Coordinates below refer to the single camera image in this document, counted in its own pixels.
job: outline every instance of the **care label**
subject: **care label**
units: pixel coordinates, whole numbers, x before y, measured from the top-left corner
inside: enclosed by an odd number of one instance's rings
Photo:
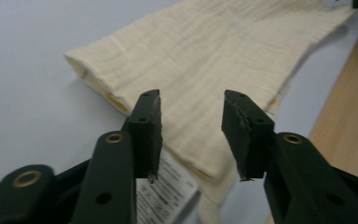
[[[329,7],[351,6],[352,0],[324,0]]]
[[[137,223],[173,223],[198,189],[187,170],[162,149],[158,180],[137,179]]]

